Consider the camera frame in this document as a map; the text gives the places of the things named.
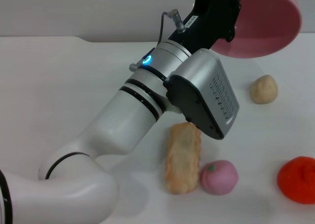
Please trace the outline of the orange striped bread roll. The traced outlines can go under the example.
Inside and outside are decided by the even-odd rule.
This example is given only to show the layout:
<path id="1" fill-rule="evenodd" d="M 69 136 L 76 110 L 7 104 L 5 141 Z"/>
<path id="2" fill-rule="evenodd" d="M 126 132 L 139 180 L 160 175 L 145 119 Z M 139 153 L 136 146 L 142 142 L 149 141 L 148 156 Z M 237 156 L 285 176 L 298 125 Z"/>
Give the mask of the orange striped bread roll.
<path id="1" fill-rule="evenodd" d="M 165 185 L 173 194 L 197 188 L 201 158 L 201 131 L 192 123 L 175 124 L 170 129 L 165 158 Z"/>

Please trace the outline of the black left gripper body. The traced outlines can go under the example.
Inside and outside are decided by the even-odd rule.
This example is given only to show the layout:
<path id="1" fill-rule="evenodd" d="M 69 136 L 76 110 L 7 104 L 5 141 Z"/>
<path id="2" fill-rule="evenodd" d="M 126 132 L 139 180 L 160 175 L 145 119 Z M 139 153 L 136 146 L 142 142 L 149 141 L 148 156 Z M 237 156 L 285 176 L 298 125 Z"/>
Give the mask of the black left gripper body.
<path id="1" fill-rule="evenodd" d="M 229 5 L 227 0 L 195 0 L 191 13 L 184 20 L 184 33 L 174 31 L 169 37 L 191 54 L 201 48 L 210 49 L 228 34 Z"/>

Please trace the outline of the pink plastic bowl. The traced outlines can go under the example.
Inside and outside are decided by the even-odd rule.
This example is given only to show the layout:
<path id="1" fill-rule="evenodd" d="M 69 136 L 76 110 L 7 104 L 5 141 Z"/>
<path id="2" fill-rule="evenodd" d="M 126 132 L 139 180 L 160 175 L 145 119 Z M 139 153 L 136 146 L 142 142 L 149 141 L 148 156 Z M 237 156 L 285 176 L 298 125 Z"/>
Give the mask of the pink plastic bowl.
<path id="1" fill-rule="evenodd" d="M 296 0 L 240 0 L 241 10 L 231 42 L 219 39 L 212 50 L 233 58 L 273 54 L 298 35 L 302 17 Z"/>

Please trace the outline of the pink peach toy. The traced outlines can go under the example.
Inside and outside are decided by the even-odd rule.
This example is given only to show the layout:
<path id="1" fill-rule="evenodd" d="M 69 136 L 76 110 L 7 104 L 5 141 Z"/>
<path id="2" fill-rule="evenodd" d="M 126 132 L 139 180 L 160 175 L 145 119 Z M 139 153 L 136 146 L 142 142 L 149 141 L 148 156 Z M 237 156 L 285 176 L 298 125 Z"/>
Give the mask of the pink peach toy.
<path id="1" fill-rule="evenodd" d="M 235 166 L 227 160 L 216 160 L 204 165 L 200 173 L 200 184 L 211 195 L 230 193 L 238 183 Z"/>

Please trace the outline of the small beige bun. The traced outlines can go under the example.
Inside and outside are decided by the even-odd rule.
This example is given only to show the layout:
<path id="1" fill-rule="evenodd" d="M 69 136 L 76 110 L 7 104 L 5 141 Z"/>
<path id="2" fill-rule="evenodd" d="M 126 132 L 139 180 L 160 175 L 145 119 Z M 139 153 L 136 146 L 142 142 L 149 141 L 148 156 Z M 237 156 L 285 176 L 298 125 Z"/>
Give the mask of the small beige bun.
<path id="1" fill-rule="evenodd" d="M 252 83 L 250 95 L 257 104 L 271 103 L 278 96 L 278 85 L 271 75 L 261 76 Z"/>

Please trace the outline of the red orange tangerine toy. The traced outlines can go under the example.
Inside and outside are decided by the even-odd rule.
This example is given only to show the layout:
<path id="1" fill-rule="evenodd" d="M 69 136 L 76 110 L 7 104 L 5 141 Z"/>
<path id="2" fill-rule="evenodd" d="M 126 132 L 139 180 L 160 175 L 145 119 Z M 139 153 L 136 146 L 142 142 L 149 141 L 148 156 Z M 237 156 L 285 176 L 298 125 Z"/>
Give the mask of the red orange tangerine toy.
<path id="1" fill-rule="evenodd" d="M 284 164 L 277 175 L 280 191 L 300 204 L 315 204 L 315 159 L 297 157 Z"/>

